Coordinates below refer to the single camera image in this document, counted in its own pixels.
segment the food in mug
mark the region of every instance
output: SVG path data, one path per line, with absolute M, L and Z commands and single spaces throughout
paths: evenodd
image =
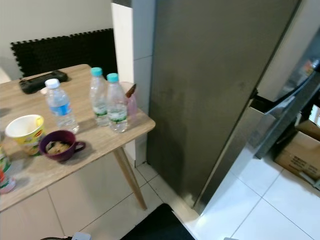
M 70 144 L 63 141 L 51 141 L 45 146 L 45 150 L 48 154 L 54 155 L 67 151 L 70 146 Z

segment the white bottle cap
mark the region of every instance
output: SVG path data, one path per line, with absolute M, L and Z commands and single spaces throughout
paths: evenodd
M 56 89 L 57 87 L 60 86 L 60 82 L 56 78 L 49 79 L 45 81 L 44 84 L 48 89 Z

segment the blue bottle label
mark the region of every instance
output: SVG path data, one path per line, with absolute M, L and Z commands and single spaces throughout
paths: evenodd
M 56 116 L 64 116 L 71 113 L 70 102 L 63 106 L 51 106 L 50 109 Z

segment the black floor mat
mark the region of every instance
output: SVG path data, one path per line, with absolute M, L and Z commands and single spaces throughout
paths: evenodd
M 195 240 L 172 212 L 160 205 L 121 240 Z

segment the wooden table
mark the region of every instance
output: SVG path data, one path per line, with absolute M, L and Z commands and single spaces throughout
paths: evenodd
M 86 148 L 61 164 L 45 156 L 28 157 L 14 140 L 6 137 L 3 148 L 12 162 L 10 172 L 16 178 L 16 187 L 12 192 L 1 195 L 0 212 L 111 152 L 114 153 L 140 206 L 143 209 L 147 208 L 122 146 L 149 132 L 156 124 L 139 110 L 135 123 L 130 124 L 128 130 L 123 133 L 115 133 L 109 127 L 98 127 L 89 100 L 90 69 L 86 64 L 61 69 L 71 79 L 69 82 L 63 82 L 61 87 L 69 95 L 72 111 L 80 126 L 76 138 L 78 141 L 85 141 Z M 1 136 L 4 136 L 3 131 L 12 120 L 29 114 L 39 114 L 44 117 L 47 133 L 58 130 L 44 95 L 39 91 L 34 94 L 24 94 L 18 80 L 1 84 Z

